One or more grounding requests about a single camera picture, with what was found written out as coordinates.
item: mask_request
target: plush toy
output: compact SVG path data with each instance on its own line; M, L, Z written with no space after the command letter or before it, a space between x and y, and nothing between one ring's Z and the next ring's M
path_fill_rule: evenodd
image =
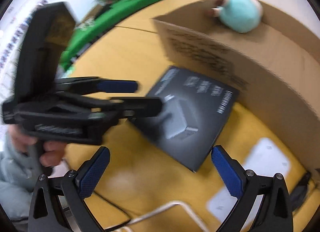
M256 28L262 17L262 6L257 0L212 0L213 8L207 10L211 17L219 17L220 21L231 29L246 33Z

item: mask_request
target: open cardboard box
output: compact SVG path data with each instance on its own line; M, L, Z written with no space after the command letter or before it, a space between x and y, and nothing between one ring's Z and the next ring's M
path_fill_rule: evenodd
M240 90L238 101L320 181L320 40L261 2L260 25L240 34L207 18L210 0L154 19L169 60Z

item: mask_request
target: dark gray box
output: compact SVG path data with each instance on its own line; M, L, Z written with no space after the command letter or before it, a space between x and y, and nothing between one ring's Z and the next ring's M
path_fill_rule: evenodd
M162 112L131 121L154 145L196 172L227 122L238 93L210 77L170 67L147 94L162 98Z

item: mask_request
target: blue gripper pad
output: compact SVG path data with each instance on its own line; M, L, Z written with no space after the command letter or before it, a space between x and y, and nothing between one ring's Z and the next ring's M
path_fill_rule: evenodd
M220 145L212 148L211 160L226 185L230 195L239 200L243 195L245 184L241 175L237 174L234 169L233 160Z
M97 88L105 93L134 93L138 89L138 83L126 80L103 80Z
M76 183L80 198L92 195L109 162L110 151L107 147L101 146L92 158L79 168Z

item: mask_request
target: green surface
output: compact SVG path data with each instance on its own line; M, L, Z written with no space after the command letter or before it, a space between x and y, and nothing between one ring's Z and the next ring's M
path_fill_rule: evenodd
M94 21L93 26L76 29L67 49L62 53L60 64L66 70L70 60L81 48L108 28L112 28L124 18L160 0L121 0Z

